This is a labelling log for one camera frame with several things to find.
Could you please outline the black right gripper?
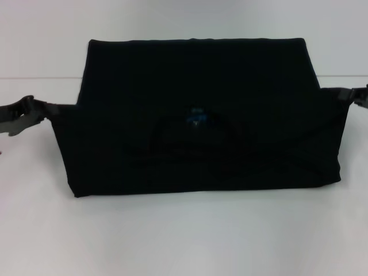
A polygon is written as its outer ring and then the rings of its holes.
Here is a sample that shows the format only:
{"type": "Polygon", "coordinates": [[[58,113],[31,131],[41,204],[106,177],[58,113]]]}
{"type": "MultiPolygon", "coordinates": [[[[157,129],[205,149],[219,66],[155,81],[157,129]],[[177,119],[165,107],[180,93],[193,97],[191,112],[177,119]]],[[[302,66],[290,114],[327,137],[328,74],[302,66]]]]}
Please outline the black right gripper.
{"type": "Polygon", "coordinates": [[[340,101],[354,101],[354,104],[368,109],[368,85],[354,89],[340,88],[338,99],[340,101]]]}

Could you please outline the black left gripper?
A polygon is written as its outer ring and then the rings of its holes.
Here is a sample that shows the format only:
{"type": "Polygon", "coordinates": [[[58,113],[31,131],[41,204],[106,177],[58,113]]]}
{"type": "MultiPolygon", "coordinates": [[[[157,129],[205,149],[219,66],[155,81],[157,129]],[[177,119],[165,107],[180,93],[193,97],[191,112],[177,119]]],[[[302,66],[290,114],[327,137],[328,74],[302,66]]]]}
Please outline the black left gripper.
{"type": "Polygon", "coordinates": [[[41,123],[47,115],[59,114],[59,105],[39,101],[27,95],[16,103],[1,106],[1,133],[16,136],[41,123]]]}

